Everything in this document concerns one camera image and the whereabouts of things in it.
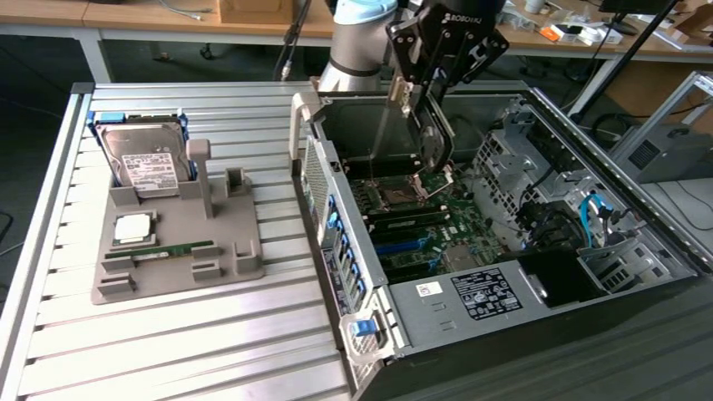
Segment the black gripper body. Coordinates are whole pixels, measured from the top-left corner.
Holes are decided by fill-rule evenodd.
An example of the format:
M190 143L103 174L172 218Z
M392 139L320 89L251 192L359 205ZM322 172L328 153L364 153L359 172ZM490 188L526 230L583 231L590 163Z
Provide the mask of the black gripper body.
M496 30L496 18L506 1L423 1L422 38L439 38L446 29L456 36L472 33L486 38Z

